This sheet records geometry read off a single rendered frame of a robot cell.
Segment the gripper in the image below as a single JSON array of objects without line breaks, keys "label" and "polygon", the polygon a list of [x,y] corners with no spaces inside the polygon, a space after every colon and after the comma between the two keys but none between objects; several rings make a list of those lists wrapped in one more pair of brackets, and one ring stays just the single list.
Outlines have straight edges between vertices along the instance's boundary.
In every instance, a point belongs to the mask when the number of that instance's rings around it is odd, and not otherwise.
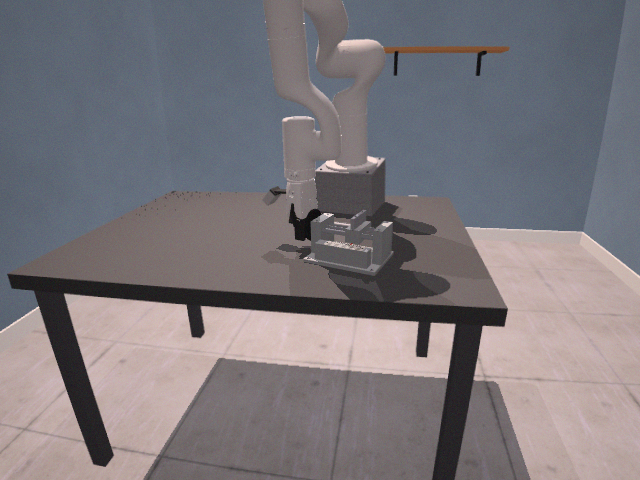
[{"label": "gripper", "polygon": [[[294,196],[295,195],[295,196]],[[295,228],[295,239],[305,241],[305,221],[308,213],[317,209],[317,193],[314,178],[292,181],[287,178],[286,211],[289,223]],[[299,220],[297,220],[299,219]]]}]

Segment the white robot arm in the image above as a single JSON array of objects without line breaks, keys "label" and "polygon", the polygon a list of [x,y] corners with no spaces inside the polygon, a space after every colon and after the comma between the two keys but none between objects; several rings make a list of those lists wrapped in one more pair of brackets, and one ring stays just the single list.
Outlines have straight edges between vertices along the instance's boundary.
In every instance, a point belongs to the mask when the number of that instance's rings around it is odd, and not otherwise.
[{"label": "white robot arm", "polygon": [[[367,161],[367,97],[385,66],[382,45],[342,41],[348,30],[342,0],[263,0],[263,5],[276,92],[310,110],[320,126],[316,131],[311,117],[282,120],[285,178],[314,178],[315,161],[326,161],[328,169],[340,172],[374,168],[377,160],[368,156]],[[319,37],[319,73],[355,78],[351,87],[334,96],[333,104],[310,81],[304,11]]]}]

